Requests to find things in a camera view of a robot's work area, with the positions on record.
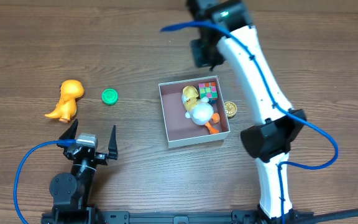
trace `green lid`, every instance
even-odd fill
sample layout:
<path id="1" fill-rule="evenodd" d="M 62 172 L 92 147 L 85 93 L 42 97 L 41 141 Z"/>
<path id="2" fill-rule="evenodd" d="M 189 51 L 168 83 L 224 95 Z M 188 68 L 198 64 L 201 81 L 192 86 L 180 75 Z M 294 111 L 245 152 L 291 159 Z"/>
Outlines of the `green lid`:
<path id="1" fill-rule="evenodd" d="M 105 89 L 102 93 L 102 100 L 107 105 L 115 105 L 118 101 L 118 93 L 112 88 Z"/>

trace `rubik's cube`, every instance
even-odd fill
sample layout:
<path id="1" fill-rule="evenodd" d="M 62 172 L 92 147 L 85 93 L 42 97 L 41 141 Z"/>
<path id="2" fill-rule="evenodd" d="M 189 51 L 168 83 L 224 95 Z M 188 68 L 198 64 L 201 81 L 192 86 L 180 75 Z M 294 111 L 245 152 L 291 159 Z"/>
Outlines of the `rubik's cube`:
<path id="1" fill-rule="evenodd" d="M 198 91 L 200 92 L 200 99 L 206 96 L 209 98 L 209 103 L 215 103 L 218 99 L 215 82 L 198 84 Z"/>

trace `gold coin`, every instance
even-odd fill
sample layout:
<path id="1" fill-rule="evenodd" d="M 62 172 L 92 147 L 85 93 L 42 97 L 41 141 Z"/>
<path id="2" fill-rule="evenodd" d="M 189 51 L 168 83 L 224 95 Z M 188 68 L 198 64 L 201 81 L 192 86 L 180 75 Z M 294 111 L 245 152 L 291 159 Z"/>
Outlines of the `gold coin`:
<path id="1" fill-rule="evenodd" d="M 224 102 L 224 109 L 226 110 L 227 118 L 232 118 L 237 113 L 237 106 L 231 101 Z"/>

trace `toy duck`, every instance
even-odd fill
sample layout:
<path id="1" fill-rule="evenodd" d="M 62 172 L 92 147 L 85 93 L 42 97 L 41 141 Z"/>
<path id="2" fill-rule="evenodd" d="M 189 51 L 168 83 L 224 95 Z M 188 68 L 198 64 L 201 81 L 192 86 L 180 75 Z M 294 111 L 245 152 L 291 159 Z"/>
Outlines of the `toy duck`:
<path id="1" fill-rule="evenodd" d="M 77 112 L 75 99 L 84 94 L 82 84 L 77 80 L 66 80 L 60 87 L 60 100 L 56 104 L 56 109 L 47 118 L 59 118 L 59 121 L 67 123 Z"/>
<path id="2" fill-rule="evenodd" d="M 213 128 L 209 123 L 211 119 L 213 123 L 218 123 L 220 121 L 219 114 L 214 113 L 214 108 L 208 103 L 208 97 L 205 96 L 198 100 L 198 96 L 198 91 L 194 86 L 184 87 L 181 100 L 187 110 L 186 118 L 191 118 L 198 125 L 205 125 L 210 134 L 219 133 L 219 130 Z"/>

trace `dinosaur tail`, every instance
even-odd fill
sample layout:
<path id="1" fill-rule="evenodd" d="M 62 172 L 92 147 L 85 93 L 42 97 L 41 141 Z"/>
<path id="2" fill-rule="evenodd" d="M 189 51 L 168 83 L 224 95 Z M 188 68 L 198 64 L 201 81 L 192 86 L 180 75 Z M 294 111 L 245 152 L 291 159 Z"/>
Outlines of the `dinosaur tail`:
<path id="1" fill-rule="evenodd" d="M 58 108 L 54 109 L 51 113 L 45 114 L 47 118 L 60 118 L 61 114 Z"/>

